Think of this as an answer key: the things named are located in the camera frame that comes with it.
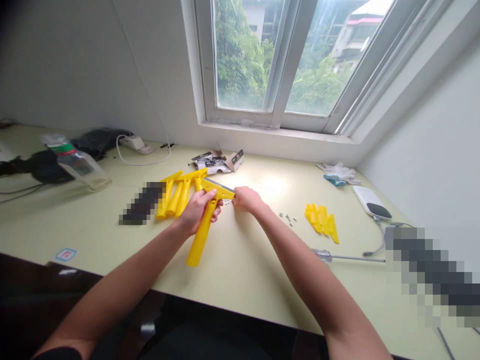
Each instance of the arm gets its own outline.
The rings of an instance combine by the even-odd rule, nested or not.
[[[76,304],[35,355],[71,347],[83,360],[88,359],[98,341],[138,304],[185,240],[197,232],[205,206],[216,192],[196,192],[172,225],[100,280]],[[212,223],[217,221],[221,205],[219,201]]]
[[[370,321],[330,269],[249,187],[233,205],[260,223],[298,295],[320,325],[332,359],[391,359]]]

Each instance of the cardboard box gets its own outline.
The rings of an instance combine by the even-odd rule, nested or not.
[[[194,157],[192,160],[198,170],[208,168],[207,174],[212,175],[235,172],[244,159],[243,150],[232,153],[228,158],[220,150],[210,150]]]

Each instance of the forearm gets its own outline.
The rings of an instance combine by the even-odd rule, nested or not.
[[[73,308],[39,352],[58,339],[95,343],[145,296],[188,234],[177,222],[100,280]]]
[[[389,355],[375,329],[348,291],[315,253],[265,205],[253,213],[275,250],[286,275],[322,328],[327,341],[363,334]]]

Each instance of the hand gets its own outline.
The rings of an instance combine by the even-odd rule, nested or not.
[[[212,189],[209,192],[205,190],[197,191],[193,194],[190,198],[190,201],[186,205],[185,210],[181,213],[178,220],[176,221],[178,225],[184,230],[188,232],[188,235],[191,236],[195,234],[199,228],[200,222],[204,217],[205,208],[207,204],[214,198],[217,194],[217,189]],[[221,206],[224,205],[223,200],[219,200],[216,204],[216,209],[213,212],[211,217],[211,222],[214,223],[217,221],[218,216],[222,209]]]
[[[231,201],[235,209],[246,211],[253,215],[264,207],[268,207],[263,202],[259,193],[249,188],[248,186],[240,186],[235,189],[235,197]]]

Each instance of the desk surface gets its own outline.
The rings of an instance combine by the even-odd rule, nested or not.
[[[0,154],[10,150],[27,159],[43,150],[40,134],[47,130],[14,126],[0,130]],[[163,158],[168,149],[151,143],[154,153],[142,156],[128,148],[129,161],[149,163]],[[172,223],[152,219],[146,225],[119,225],[119,215],[146,182],[159,181],[179,170],[189,173],[190,159],[204,148],[174,146],[171,157],[151,166],[131,166],[118,158],[116,149],[100,165],[113,183],[99,193],[86,191],[76,181],[46,186],[31,195],[0,205],[0,252],[46,264],[63,248],[77,250],[67,264],[73,268],[106,275]],[[298,221],[293,230],[308,246],[327,249],[334,255],[361,256],[376,249],[380,231],[358,202],[351,186],[336,188],[322,178],[315,164],[246,154],[236,173],[211,178],[234,188],[257,190],[274,212]],[[361,174],[363,185],[373,188]],[[3,192],[35,184],[29,174],[0,178]],[[381,193],[375,190],[393,219],[409,222]],[[1,195],[0,200],[13,195]],[[335,215],[340,244],[314,232],[305,219],[305,205],[316,203]],[[153,289],[236,313],[321,334],[313,316],[297,295],[268,238],[249,214],[235,213],[225,205],[219,221],[210,228],[200,266],[185,264],[193,237],[181,247],[158,277]],[[417,316],[416,298],[402,295],[399,275],[384,263],[334,259],[330,269],[340,279],[370,319],[392,354],[411,359],[448,359],[440,337]],[[469,328],[456,328],[455,319],[442,329],[457,359],[480,353],[478,335]]]

